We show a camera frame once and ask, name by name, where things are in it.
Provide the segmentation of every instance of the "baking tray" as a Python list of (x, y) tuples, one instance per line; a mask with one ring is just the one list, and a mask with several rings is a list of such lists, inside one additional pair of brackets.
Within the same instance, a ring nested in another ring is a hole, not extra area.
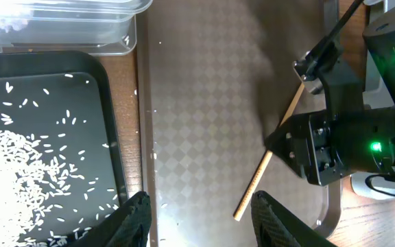
[[(292, 62), (337, 18), (322, 0), (160, 0), (137, 16), (152, 246), (256, 246), (250, 206), (232, 215), (299, 86)], [(325, 237), (339, 221), (339, 181), (310, 185), (273, 157), (257, 189)]]
[[(13, 86), (10, 93), (5, 88), (6, 82)], [(2, 102), (11, 102), (13, 105), (5, 106)], [(1, 113), (11, 116), (14, 123), (4, 125)], [(62, 118), (66, 119), (66, 124), (62, 123)], [(95, 227), (114, 211), (106, 203), (121, 205), (128, 199), (108, 76), (92, 56), (77, 51), (0, 54), (0, 130), (29, 137), (34, 134), (36, 139), (48, 135), (49, 138), (42, 139), (36, 147), (43, 153), (41, 159), (44, 163), (57, 156), (60, 163), (67, 163), (64, 168), (73, 163), (78, 168), (75, 174), (84, 176), (84, 180), (67, 179), (71, 184), (70, 196), (49, 196), (43, 203), (45, 207), (60, 204), (63, 209), (54, 207), (50, 213), (46, 213), (41, 231), (36, 227), (23, 237), (46, 242), (50, 238), (49, 231), (53, 230), (55, 235), (68, 235), (71, 241), (73, 229)], [(51, 147), (44, 147), (44, 143), (51, 144)], [(79, 155), (80, 150), (85, 150), (85, 153)], [(66, 160), (63, 161), (59, 154), (64, 155)], [(45, 176), (45, 180), (50, 182), (48, 176)], [(44, 193), (51, 190), (48, 186), (41, 187)], [(87, 193), (86, 190), (91, 187), (95, 190)], [(88, 200), (84, 199), (84, 193), (88, 194)], [(96, 213), (99, 214), (99, 220), (95, 219)], [(57, 221), (57, 217), (64, 218), (65, 222)]]

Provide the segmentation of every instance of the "green light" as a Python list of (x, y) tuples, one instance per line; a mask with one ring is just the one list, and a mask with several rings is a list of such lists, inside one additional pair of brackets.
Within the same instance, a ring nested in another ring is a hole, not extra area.
[(371, 143), (371, 150), (375, 152), (382, 152), (382, 145), (379, 142)]

